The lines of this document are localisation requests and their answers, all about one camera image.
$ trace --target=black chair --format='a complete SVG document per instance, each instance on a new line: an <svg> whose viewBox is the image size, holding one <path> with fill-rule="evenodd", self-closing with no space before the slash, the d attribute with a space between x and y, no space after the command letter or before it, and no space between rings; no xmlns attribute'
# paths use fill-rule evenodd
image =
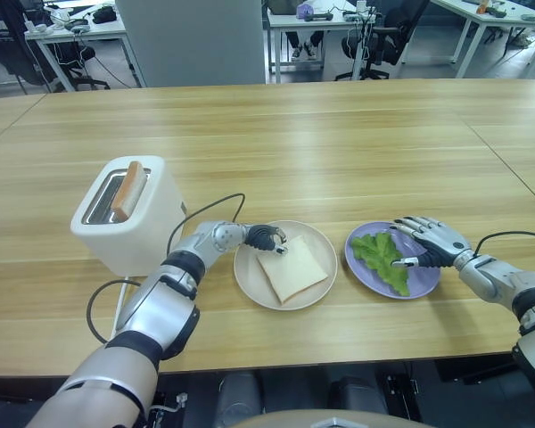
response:
<svg viewBox="0 0 535 428"><path fill-rule="evenodd" d="M383 61L396 65L404 48L412 37L418 20L422 16L424 9L430 0L402 0L400 7L391 9L384 18L383 27L373 27L368 42L368 58L364 69L360 71L360 79L365 78L380 79L389 78L389 73L374 70L373 64L381 65ZM349 58L354 59L357 52L357 45L361 41L361 35L357 37L345 37L342 40L342 50ZM351 73L340 74L335 78L350 78Z"/></svg>
<svg viewBox="0 0 535 428"><path fill-rule="evenodd" d="M46 65L40 71L40 64L47 64L44 56L38 49L30 51L24 40L24 31L15 30L19 27L25 29L23 13L19 2L0 0L0 63L5 66L8 74L16 77L26 93L21 78L31 85L47 85L55 78L55 73Z"/></svg>
<svg viewBox="0 0 535 428"><path fill-rule="evenodd" d="M76 91L78 85L89 85L91 89L96 89L95 85L100 85L110 89L107 82L96 80L86 73L85 62L95 58L93 47L70 42L50 45L50 50Z"/></svg>
<svg viewBox="0 0 535 428"><path fill-rule="evenodd" d="M31 85L46 85L49 89L48 83L56 76L36 44L26 42L24 12L20 0L0 0L0 62L16 77L26 93L21 78ZM50 49L76 90L79 84L88 84L92 88L102 85L109 89L107 82L92 79L83 71L85 61L95 57L93 48L69 42L50 46Z"/></svg>

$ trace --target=white plate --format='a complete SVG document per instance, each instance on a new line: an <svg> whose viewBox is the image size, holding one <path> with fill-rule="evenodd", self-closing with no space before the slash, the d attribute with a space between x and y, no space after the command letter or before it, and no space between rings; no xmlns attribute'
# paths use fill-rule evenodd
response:
<svg viewBox="0 0 535 428"><path fill-rule="evenodd" d="M288 241L303 235L313 257L317 259L328 277L324 281L298 292L282 304L277 298L268 276L258 262L259 250L248 245L240 245L234 257L234 274L242 291L259 305L275 310L303 309L323 299L331 290L337 276L337 254L331 242L314 227L299 221L278 220L269 223L269 225L280 227L287 235Z"/></svg>

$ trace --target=robot finger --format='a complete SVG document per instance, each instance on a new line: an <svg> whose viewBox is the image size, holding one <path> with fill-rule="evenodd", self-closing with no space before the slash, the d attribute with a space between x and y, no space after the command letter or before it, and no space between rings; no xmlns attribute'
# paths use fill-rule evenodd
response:
<svg viewBox="0 0 535 428"><path fill-rule="evenodd" d="M280 243L286 243L287 242L287 236L285 235L285 232L280 229L279 227L276 227L276 235L279 236Z"/></svg>
<svg viewBox="0 0 535 428"><path fill-rule="evenodd" d="M396 219L394 221L395 221L395 224L390 226L390 229L399 230L400 232L402 232L405 235L410 236L411 238L414 238L416 237L416 235L418 235L419 232L414 230L412 227L403 225L402 220Z"/></svg>
<svg viewBox="0 0 535 428"><path fill-rule="evenodd" d="M396 268L411 268L413 266L419 266L418 257L405 257L404 259L394 260L391 266Z"/></svg>
<svg viewBox="0 0 535 428"><path fill-rule="evenodd" d="M420 233L422 233L424 230L428 228L427 225L423 225L421 222L417 220L417 218L414 218L414 217L404 217L404 218L401 218L400 221L402 222L402 224L408 227L411 227Z"/></svg>
<svg viewBox="0 0 535 428"><path fill-rule="evenodd" d="M288 252L287 247L284 247L283 245L277 245L277 244L276 244L276 247L273 249L273 251L281 255L285 255Z"/></svg>
<svg viewBox="0 0 535 428"><path fill-rule="evenodd" d="M408 217L405 217L405 218L408 218L410 220L414 220L416 223L419 223L420 225L425 226L425 227L431 227L431 224L432 224L431 221L427 220L424 217L408 216Z"/></svg>
<svg viewBox="0 0 535 428"><path fill-rule="evenodd" d="M424 221L428 222L428 227L432 228L435 226L445 226L441 221L437 220L436 218L432 217L422 217Z"/></svg>

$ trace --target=lettuce leaf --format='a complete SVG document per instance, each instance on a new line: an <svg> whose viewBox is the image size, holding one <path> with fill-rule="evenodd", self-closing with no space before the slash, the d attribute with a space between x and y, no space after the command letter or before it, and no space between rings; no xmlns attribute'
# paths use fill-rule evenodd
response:
<svg viewBox="0 0 535 428"><path fill-rule="evenodd" d="M382 232L375 236L355 237L350 240L350 247L353 249L355 259L364 260L367 267L375 270L395 292L404 297L410 295L407 270L391 266L394 260L402 258L402 253L397 250L391 234Z"/></svg>

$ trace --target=wood grain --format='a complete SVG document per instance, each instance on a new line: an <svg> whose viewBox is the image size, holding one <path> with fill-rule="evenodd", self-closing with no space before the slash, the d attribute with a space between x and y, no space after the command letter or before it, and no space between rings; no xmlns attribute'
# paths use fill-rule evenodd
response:
<svg viewBox="0 0 535 428"><path fill-rule="evenodd" d="M0 98L0 133L19 119L29 108L44 95L26 95L12 98Z"/></svg>
<svg viewBox="0 0 535 428"><path fill-rule="evenodd" d="M66 375L95 348L86 300L113 276L71 235L69 223L103 165L131 154L164 157L189 210L245 192L242 222L310 223L340 257L330 293L283 314L248 300L234 280L233 255L220 259L200 286L201 322L185 352L162 364L165 371L510 350L513 315L477 299L452 269L428 296L390 300L357 281L342 249L356 226L408 214L443 219L473 243L501 229L535 230L535 196L483 134L504 135L499 130L507 124L492 121L501 111L513 117L512 110L520 117L535 111L535 81L46 96L0 135L0 375ZM531 128L535 136L535 121ZM200 220L231 218L234 210L235 202L227 202ZM535 270L530 237L506 236L485 250ZM103 334L118 288L95 305Z"/></svg>

